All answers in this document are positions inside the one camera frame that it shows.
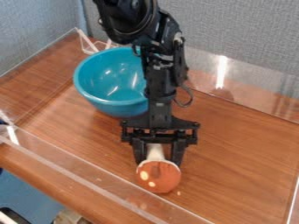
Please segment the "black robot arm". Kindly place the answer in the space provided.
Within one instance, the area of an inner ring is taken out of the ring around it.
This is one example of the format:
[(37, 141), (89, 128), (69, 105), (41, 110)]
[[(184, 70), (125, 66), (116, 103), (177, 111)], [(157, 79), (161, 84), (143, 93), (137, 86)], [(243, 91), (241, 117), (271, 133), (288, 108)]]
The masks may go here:
[(121, 122), (121, 140), (132, 145), (137, 163), (145, 160), (151, 144), (169, 144), (171, 161), (179, 165), (185, 148), (197, 143), (200, 127), (172, 114), (176, 88), (184, 88), (188, 79), (180, 26), (157, 0), (92, 1), (107, 36), (120, 45), (129, 44), (141, 59), (148, 110)]

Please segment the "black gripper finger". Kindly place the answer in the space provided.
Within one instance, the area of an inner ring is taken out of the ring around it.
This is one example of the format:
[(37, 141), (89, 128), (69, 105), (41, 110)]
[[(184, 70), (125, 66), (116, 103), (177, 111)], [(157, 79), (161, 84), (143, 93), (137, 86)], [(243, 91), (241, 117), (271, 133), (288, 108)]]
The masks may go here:
[(187, 143), (184, 139), (179, 139), (172, 142), (171, 161), (180, 166), (183, 162), (183, 155), (185, 151)]
[(132, 148), (133, 148), (135, 162), (140, 164), (145, 160), (147, 156), (145, 142), (139, 138), (133, 138)]

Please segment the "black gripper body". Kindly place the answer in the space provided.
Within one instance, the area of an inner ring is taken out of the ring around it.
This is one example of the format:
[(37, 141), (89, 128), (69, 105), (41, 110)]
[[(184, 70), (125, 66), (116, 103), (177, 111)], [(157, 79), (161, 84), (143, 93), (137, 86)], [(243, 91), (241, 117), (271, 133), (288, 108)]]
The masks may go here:
[(175, 116), (165, 126), (152, 127), (147, 115), (125, 119), (120, 122), (121, 141), (133, 144), (173, 144), (197, 143), (197, 122), (183, 120)]

